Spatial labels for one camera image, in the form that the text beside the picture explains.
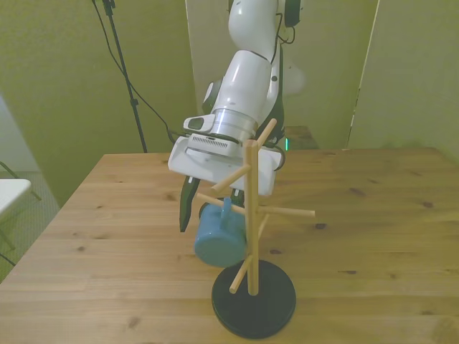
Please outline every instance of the wooden mug tree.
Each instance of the wooden mug tree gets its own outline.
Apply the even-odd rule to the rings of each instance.
[[[274,264],[260,261],[258,241],[270,214],[315,217],[315,211],[260,206],[258,203],[258,151],[262,148],[276,120],[272,119],[257,140],[244,144],[244,163],[234,173],[212,187],[218,195],[237,179],[245,177],[245,207],[232,205],[231,209],[245,215],[247,252],[240,266],[229,267],[218,276],[212,289],[212,304],[220,322],[232,332],[246,338],[266,338],[279,331],[290,320],[295,309],[295,290],[290,278]],[[197,198],[209,204],[223,206],[223,201],[197,194]],[[260,270],[264,269],[267,285],[260,293]],[[247,273],[247,291],[239,286]]]

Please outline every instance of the wooden pole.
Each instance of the wooden pole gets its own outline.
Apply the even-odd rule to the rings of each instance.
[[[261,234],[263,233],[263,229],[265,229],[266,224],[268,222],[268,218],[270,217],[269,214],[264,215],[263,220],[261,221],[260,227],[258,228],[258,239],[260,240]],[[242,282],[242,279],[245,276],[245,273],[247,272],[247,268],[252,261],[252,255],[247,256],[245,258],[245,261],[242,263],[241,267],[239,268],[239,271],[236,274],[235,279],[232,281],[231,286],[229,287],[229,292],[232,294],[236,294],[237,289],[239,289],[239,286]]]
[[[223,207],[223,201],[220,201],[219,199],[215,199],[208,195],[204,195],[203,193],[197,193],[196,198],[209,204],[214,204],[215,206]],[[245,209],[241,208],[240,206],[235,206],[233,204],[231,205],[231,210],[233,210],[235,213],[245,215]]]
[[[261,207],[258,208],[258,211],[260,213],[266,213],[266,214],[280,214],[280,215],[316,217],[316,212],[314,210],[279,208],[277,206],[261,206]]]
[[[250,165],[244,165],[242,167],[239,167],[228,177],[226,177],[225,179],[211,187],[211,190],[214,192],[214,194],[219,194],[223,191],[224,188],[227,188],[228,186],[233,184],[237,179],[241,178],[248,171],[250,171]]]
[[[247,255],[252,261],[247,268],[249,294],[258,294],[258,142],[247,140],[244,144],[244,165],[251,167],[245,175],[245,231],[247,236]]]
[[[266,125],[264,131],[261,133],[260,137],[257,140],[258,149],[261,149],[262,146],[265,144],[266,139],[268,139],[268,136],[273,131],[276,123],[277,123],[277,120],[273,118],[272,120],[269,121],[268,125]]]
[[[239,289],[242,280],[244,279],[245,273],[247,272],[247,267],[252,262],[252,256],[249,255],[245,258],[245,261],[242,263],[239,271],[236,274],[235,279],[232,281],[231,286],[229,287],[229,292],[232,294],[236,294],[236,291]]]

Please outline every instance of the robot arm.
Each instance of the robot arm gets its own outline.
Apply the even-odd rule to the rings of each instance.
[[[176,141],[169,158],[169,169],[186,176],[181,195],[181,231],[188,222],[191,200],[201,179],[218,183],[238,169],[242,165],[242,144],[256,138],[271,118],[276,118],[278,124],[268,140],[277,143],[282,137],[283,51],[276,37],[282,18],[291,26],[299,22],[301,1],[233,1],[229,32],[240,50],[222,81],[212,83],[207,90],[203,108],[208,115],[185,120],[184,129],[191,135]],[[280,153],[260,150],[259,194],[272,193],[280,160]],[[231,187],[243,189],[243,178]]]

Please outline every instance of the wooden table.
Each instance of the wooden table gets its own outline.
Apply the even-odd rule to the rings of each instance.
[[[167,155],[104,156],[0,285],[0,343],[243,343],[214,316],[220,269],[179,233]],[[288,153],[263,259],[292,278],[266,343],[459,343],[459,168],[436,150]]]

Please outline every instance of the blue mug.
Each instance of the blue mug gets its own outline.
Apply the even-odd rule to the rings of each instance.
[[[204,205],[194,242],[194,252],[204,263],[231,267],[245,258],[245,217],[231,210],[231,198],[223,208]]]

